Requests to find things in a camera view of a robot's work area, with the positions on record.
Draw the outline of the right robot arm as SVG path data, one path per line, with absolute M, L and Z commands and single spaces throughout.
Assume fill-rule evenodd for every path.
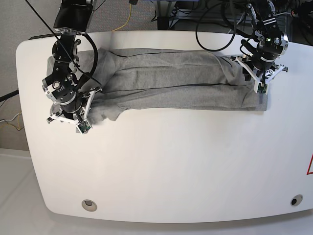
M 51 113 L 47 121 L 66 121 L 89 130 L 91 102 L 95 93 L 102 89 L 102 84 L 93 78 L 98 63 L 98 50 L 87 34 L 95 1 L 63 0 L 53 27 L 46 23 L 30 1 L 26 4 L 56 39 L 52 47 L 52 73 L 43 79 L 43 90 L 53 104 L 58 106 L 58 110 Z M 93 64 L 89 72 L 84 72 L 79 65 L 77 47 L 81 40 L 76 38 L 78 35 L 86 38 L 93 49 Z

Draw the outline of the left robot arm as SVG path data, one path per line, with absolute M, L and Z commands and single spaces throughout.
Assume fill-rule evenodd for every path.
M 221 48 L 205 47 L 199 39 L 199 27 L 204 16 L 216 7 L 220 7 L 221 18 L 232 32 L 230 40 Z M 238 28 L 235 7 L 243 8 L 250 18 L 252 32 L 246 34 Z M 269 82 L 281 71 L 288 69 L 277 65 L 276 59 L 285 54 L 289 39 L 280 30 L 274 15 L 275 6 L 270 0 L 245 0 L 243 3 L 234 0 L 223 0 L 209 7 L 196 24 L 195 38 L 201 49 L 208 52 L 220 52 L 227 49 L 236 35 L 242 36 L 240 52 L 242 56 L 235 57 L 235 62 L 243 68 L 246 78 L 252 78 L 257 92 L 264 92 Z

